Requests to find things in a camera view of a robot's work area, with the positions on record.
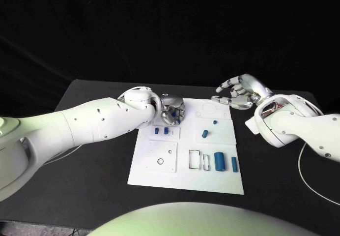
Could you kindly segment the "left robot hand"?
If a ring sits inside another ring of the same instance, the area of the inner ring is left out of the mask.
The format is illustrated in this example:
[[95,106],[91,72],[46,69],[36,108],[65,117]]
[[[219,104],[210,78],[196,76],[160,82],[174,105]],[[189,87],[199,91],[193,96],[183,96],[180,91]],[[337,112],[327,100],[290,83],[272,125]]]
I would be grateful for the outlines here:
[[183,98],[170,95],[160,95],[161,101],[161,120],[167,125],[179,125],[184,120],[184,101]]

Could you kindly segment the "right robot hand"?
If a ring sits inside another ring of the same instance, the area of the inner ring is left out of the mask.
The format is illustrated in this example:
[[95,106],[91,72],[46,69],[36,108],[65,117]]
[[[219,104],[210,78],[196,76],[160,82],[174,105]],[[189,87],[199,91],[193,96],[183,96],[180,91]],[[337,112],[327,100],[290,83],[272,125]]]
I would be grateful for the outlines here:
[[215,95],[210,100],[238,110],[246,110],[253,105],[259,106],[275,95],[251,74],[242,74],[228,79],[216,88],[216,93],[220,93],[226,88],[230,88],[230,98]]

